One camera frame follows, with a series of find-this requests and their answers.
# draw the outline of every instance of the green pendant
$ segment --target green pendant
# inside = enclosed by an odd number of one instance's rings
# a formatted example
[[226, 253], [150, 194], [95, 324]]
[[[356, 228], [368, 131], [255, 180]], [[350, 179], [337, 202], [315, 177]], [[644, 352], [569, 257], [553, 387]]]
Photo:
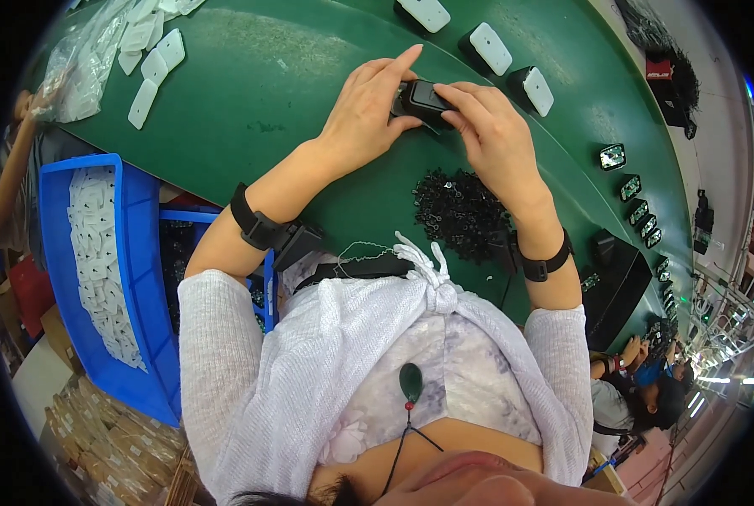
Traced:
[[400, 369], [400, 388], [405, 397], [416, 404], [422, 395], [422, 370], [415, 363], [406, 363]]

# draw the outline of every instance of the dark hair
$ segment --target dark hair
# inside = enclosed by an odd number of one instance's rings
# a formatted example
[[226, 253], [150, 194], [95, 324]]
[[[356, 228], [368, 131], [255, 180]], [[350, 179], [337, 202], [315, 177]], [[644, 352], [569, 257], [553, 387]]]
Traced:
[[233, 497], [233, 506], [364, 506], [357, 497], [348, 476], [341, 476], [337, 483], [321, 492], [321, 500], [298, 499], [290, 495], [272, 492], [239, 492]]
[[658, 410], [655, 413], [650, 413], [646, 409], [644, 399], [631, 378], [614, 372], [603, 376], [602, 379], [613, 385], [625, 399], [627, 410], [633, 417], [631, 434], [641, 434], [654, 427], [666, 430], [681, 418], [686, 394], [681, 382], [673, 377], [661, 374], [655, 381], [655, 385], [658, 386], [658, 398], [655, 401]]
[[692, 386], [695, 384], [695, 371], [692, 370], [692, 359], [686, 360], [683, 364], [683, 376], [681, 377], [681, 385], [683, 385], [684, 393], [692, 391]]

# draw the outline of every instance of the green workbench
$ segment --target green workbench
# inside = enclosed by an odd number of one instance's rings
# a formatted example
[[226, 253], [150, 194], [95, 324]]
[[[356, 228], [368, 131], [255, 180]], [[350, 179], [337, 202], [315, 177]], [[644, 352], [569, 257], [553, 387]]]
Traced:
[[[69, 16], [88, 18], [99, 4]], [[613, 31], [586, 0], [443, 0], [452, 21], [420, 36], [392, 11], [392, 0], [208, 0], [197, 11], [166, 23], [180, 28], [186, 59], [159, 89], [143, 129], [129, 124], [130, 104], [143, 78], [139, 66], [125, 76], [116, 64], [95, 116], [65, 129], [162, 180], [220, 205], [236, 183], [250, 183], [299, 143], [316, 136], [346, 76], [366, 60], [393, 57], [424, 42], [413, 67], [419, 76], [450, 83], [493, 84], [476, 73], [456, 47], [482, 21], [513, 55], [510, 70], [535, 65], [554, 94], [545, 118], [524, 114], [538, 165], [557, 212], [577, 246], [579, 268], [590, 263], [587, 238], [600, 228], [641, 248], [651, 266], [672, 260], [677, 295], [689, 299], [692, 263], [689, 214], [673, 145], [649, 88]], [[598, 167], [598, 150], [624, 143], [628, 163], [614, 172]], [[321, 225], [326, 247], [342, 252], [353, 241], [391, 246], [394, 230], [423, 249], [414, 224], [411, 190], [429, 169], [467, 168], [455, 132], [435, 137], [423, 129], [404, 134], [390, 152], [324, 190], [302, 215]], [[647, 250], [624, 221], [628, 206], [616, 197], [622, 174], [639, 174], [643, 192], [664, 232]], [[348, 256], [376, 254], [356, 246]], [[466, 290], [500, 304], [507, 276], [490, 263], [476, 266], [445, 250], [451, 277]], [[655, 280], [625, 335], [643, 333], [649, 312], [662, 314]], [[524, 322], [529, 302], [522, 275], [514, 277], [503, 310]], [[688, 305], [679, 318], [685, 328]]]

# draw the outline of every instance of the white knit sweater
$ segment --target white knit sweater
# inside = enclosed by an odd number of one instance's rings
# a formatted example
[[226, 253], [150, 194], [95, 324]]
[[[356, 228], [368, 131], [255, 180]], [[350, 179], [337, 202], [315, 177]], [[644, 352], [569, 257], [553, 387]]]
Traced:
[[457, 312], [509, 361], [543, 440], [544, 473], [577, 486], [591, 445], [582, 306], [535, 310], [526, 338], [499, 309], [449, 281], [397, 234], [408, 278], [328, 279], [299, 291], [262, 342], [250, 293], [209, 270], [178, 289], [183, 422], [201, 478], [220, 505], [240, 491], [304, 496], [321, 447], [380, 356], [425, 309]]

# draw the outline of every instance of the blue bin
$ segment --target blue bin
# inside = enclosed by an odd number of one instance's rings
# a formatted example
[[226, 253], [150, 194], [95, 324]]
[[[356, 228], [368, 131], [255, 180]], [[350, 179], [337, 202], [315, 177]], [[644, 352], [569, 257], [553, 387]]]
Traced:
[[[198, 210], [180, 210], [180, 209], [161, 209], [160, 219], [171, 219], [175, 221], [190, 221], [196, 227], [195, 241], [200, 242], [208, 225], [214, 223], [219, 210], [209, 207], [197, 207]], [[273, 270], [273, 260], [276, 256], [270, 250], [264, 258], [262, 264], [264, 278], [264, 307], [260, 308], [253, 304], [253, 312], [261, 317], [264, 321], [264, 332], [270, 332], [278, 323], [278, 274]], [[247, 280], [247, 287], [250, 289], [250, 279]]]
[[[115, 236], [127, 313], [149, 373], [111, 357], [78, 300], [70, 243], [70, 180], [82, 167], [115, 168]], [[159, 180], [121, 157], [82, 156], [44, 165], [39, 212], [50, 282], [78, 358], [98, 388], [136, 410], [179, 427], [180, 362], [166, 308], [158, 236]]]

